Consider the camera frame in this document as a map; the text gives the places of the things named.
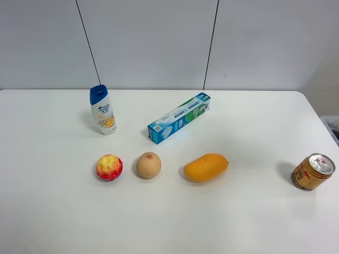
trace yellow mango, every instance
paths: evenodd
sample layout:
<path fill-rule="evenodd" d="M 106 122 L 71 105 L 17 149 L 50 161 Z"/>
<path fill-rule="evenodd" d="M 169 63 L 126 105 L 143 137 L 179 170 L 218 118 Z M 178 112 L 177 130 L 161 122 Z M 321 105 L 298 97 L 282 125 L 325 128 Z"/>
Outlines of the yellow mango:
<path fill-rule="evenodd" d="M 226 170 L 228 161 L 218 153 L 208 153 L 184 167 L 185 175 L 195 182 L 206 182 Z"/>

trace toothpaste box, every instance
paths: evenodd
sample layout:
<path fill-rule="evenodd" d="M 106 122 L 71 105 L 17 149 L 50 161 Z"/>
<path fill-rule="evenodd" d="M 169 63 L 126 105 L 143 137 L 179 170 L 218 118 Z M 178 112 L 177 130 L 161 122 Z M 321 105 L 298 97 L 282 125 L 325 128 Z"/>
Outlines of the toothpaste box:
<path fill-rule="evenodd" d="M 149 138 L 152 139 L 154 143 L 159 144 L 207 111 L 210 101 L 211 97 L 205 93 L 200 93 L 191 98 L 148 125 Z"/>

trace white plastic bottle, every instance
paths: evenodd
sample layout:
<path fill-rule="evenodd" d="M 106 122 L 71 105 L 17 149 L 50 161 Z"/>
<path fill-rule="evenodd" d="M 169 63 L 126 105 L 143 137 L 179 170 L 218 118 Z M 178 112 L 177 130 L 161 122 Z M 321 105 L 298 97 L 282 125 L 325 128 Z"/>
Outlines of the white plastic bottle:
<path fill-rule="evenodd" d="M 91 88 L 90 91 L 91 110 L 95 124 L 105 135 L 116 131 L 112 105 L 108 96 L 107 88 L 104 85 L 98 85 Z"/>

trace gold can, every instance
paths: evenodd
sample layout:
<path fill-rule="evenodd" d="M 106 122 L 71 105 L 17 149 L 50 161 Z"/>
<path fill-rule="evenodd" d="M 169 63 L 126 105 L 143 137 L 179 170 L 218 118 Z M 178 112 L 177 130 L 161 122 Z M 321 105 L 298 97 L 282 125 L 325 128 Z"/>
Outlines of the gold can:
<path fill-rule="evenodd" d="M 292 172 L 291 179 L 296 187 L 313 191 L 329 179 L 335 171 L 335 165 L 329 157 L 313 153 L 306 157 Z"/>

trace brown round fruit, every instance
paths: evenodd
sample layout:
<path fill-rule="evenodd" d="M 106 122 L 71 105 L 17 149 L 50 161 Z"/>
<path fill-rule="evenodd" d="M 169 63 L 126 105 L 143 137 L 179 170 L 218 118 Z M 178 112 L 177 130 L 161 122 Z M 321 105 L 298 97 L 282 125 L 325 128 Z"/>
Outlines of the brown round fruit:
<path fill-rule="evenodd" d="M 161 169 L 161 160 L 153 152 L 145 152 L 137 162 L 137 174 L 144 179 L 156 177 Z"/>

